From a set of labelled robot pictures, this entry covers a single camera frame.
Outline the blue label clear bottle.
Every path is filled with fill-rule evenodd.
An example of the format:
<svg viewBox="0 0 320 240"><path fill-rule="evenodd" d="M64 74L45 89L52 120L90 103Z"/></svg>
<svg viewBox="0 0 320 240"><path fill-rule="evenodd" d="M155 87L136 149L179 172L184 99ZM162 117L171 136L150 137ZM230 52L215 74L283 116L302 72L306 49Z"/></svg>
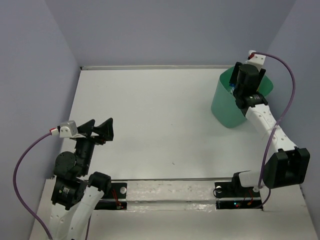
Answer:
<svg viewBox="0 0 320 240"><path fill-rule="evenodd" d="M235 88L236 88L236 84L235 83L229 83L229 85L228 85L228 93L233 96Z"/></svg>

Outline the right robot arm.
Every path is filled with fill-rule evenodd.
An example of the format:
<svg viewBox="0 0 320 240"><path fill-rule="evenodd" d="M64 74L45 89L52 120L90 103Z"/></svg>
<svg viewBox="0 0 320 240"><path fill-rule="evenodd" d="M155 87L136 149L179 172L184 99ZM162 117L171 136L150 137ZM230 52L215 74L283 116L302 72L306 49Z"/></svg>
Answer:
<svg viewBox="0 0 320 240"><path fill-rule="evenodd" d="M300 185L305 180L310 161L309 151L289 139L272 115L266 98L258 91L264 74L264 69L237 62L229 81L235 85L236 106L266 144L262 169L233 175L230 190L235 196L242 196L249 188L258 191L262 187L276 189Z"/></svg>

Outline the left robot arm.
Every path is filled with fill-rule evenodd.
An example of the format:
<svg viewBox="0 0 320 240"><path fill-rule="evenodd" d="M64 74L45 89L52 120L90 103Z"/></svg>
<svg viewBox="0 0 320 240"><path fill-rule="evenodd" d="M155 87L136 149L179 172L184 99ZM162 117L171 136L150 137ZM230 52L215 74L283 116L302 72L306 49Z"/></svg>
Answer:
<svg viewBox="0 0 320 240"><path fill-rule="evenodd" d="M51 240L78 240L97 203L111 191L111 177L101 172L88 175L95 146L114 139L113 118L100 125L91 119L80 126L69 120L51 129L53 135L75 141L74 151L61 152L55 160L55 185L51 196Z"/></svg>

